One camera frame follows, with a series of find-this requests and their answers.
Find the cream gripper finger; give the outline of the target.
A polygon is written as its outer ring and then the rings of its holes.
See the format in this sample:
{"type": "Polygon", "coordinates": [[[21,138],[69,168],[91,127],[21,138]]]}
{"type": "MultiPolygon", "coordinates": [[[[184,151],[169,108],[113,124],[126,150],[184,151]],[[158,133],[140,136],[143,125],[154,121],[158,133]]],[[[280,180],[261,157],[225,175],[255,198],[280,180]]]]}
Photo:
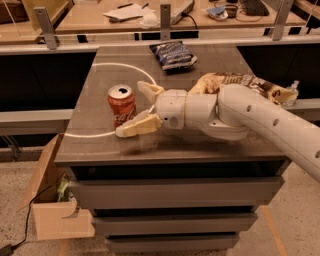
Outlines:
{"type": "Polygon", "coordinates": [[[116,128],[118,137],[128,138],[136,135],[148,134],[157,131],[162,125],[158,114],[145,110],[116,128]]]}
{"type": "Polygon", "coordinates": [[[138,90],[148,99],[151,104],[154,104],[157,97],[165,91],[162,86],[150,84],[145,81],[138,81],[137,87],[138,90]]]}

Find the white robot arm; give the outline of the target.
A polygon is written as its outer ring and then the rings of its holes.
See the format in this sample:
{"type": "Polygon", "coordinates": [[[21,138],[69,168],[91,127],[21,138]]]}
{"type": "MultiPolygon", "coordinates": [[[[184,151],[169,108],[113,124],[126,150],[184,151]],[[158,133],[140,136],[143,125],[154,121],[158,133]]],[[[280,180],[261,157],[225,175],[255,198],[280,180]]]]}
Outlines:
{"type": "Polygon", "coordinates": [[[229,84],[216,94],[163,90],[142,81],[138,89],[152,107],[115,130],[118,137],[147,134],[163,127],[198,129],[222,140],[239,140],[253,130],[320,181],[320,128],[272,103],[258,92],[229,84]]]}

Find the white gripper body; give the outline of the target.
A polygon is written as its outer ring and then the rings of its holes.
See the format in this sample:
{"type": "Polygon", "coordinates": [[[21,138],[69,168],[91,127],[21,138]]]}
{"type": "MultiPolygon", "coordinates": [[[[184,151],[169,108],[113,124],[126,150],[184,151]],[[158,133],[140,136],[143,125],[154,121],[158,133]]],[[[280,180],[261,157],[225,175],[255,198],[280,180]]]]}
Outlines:
{"type": "Polygon", "coordinates": [[[165,91],[157,97],[155,110],[166,129],[182,129],[184,127],[186,97],[185,90],[174,89],[165,91]]]}

